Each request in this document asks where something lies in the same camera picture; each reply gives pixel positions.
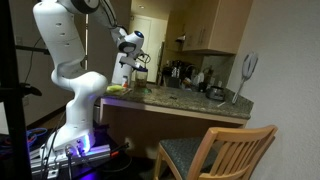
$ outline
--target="chair seat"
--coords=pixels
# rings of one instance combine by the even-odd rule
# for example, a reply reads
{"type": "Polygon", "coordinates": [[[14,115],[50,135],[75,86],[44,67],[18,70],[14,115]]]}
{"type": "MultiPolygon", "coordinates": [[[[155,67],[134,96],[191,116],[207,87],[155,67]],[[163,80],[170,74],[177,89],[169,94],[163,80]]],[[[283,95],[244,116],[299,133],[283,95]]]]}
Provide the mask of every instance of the chair seat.
{"type": "MultiPolygon", "coordinates": [[[[183,179],[187,178],[192,160],[200,146],[202,137],[185,138],[185,139],[165,139],[161,140],[160,144],[175,164],[183,179]]],[[[209,172],[212,164],[217,157],[217,152],[211,149],[203,164],[201,172],[209,172]]]]}

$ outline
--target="floor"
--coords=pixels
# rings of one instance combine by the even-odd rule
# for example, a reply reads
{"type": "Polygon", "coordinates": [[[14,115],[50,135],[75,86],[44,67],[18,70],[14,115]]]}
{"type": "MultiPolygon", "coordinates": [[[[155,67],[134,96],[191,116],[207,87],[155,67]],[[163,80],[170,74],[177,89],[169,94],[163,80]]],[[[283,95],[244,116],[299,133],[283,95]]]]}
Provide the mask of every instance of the floor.
{"type": "MultiPolygon", "coordinates": [[[[64,113],[60,113],[41,124],[39,127],[52,129],[65,123],[64,113]]],[[[124,153],[97,168],[94,172],[79,176],[76,179],[104,179],[104,180],[152,180],[154,160],[147,158],[130,157],[124,153]]],[[[169,173],[163,179],[173,179],[169,173]]]]}

